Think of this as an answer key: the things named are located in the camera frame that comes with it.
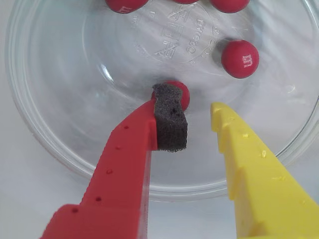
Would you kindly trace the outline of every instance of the clear glass dish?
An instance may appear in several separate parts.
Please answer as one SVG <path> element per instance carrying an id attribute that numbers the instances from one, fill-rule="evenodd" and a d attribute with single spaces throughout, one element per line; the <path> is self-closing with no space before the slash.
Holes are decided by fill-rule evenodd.
<path id="1" fill-rule="evenodd" d="M 230 39 L 248 40 L 260 52 L 260 66 L 247 79 L 221 67 Z M 318 43 L 312 0 L 254 0 L 235 14 L 205 0 L 150 0 L 126 15 L 103 0 L 15 0 L 5 57 L 31 132 L 88 177 L 112 129 L 150 99 L 153 84 L 185 83 L 188 147 L 153 153 L 150 197 L 189 201 L 226 194 L 211 102 L 235 109 L 285 165 L 310 145 L 318 132 Z"/>

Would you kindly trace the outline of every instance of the gray foam sponge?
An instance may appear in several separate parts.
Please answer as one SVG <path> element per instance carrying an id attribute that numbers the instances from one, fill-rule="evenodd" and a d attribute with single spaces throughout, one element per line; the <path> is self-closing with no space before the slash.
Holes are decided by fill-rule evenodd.
<path id="1" fill-rule="evenodd" d="M 165 83 L 156 84 L 153 89 L 158 149 L 181 151 L 187 144 L 187 121 L 180 103 L 183 92 L 179 87 Z"/>

